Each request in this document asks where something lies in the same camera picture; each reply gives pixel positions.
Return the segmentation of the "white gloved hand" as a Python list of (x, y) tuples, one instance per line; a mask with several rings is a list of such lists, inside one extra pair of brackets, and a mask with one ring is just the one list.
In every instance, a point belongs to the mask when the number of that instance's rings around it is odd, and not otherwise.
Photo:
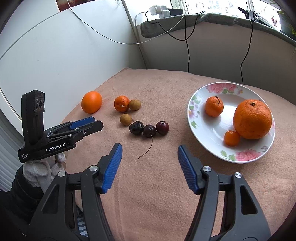
[(53, 179), (66, 169), (68, 152), (59, 153), (42, 160), (27, 161), (23, 164), (23, 176), (33, 187), (46, 192)]

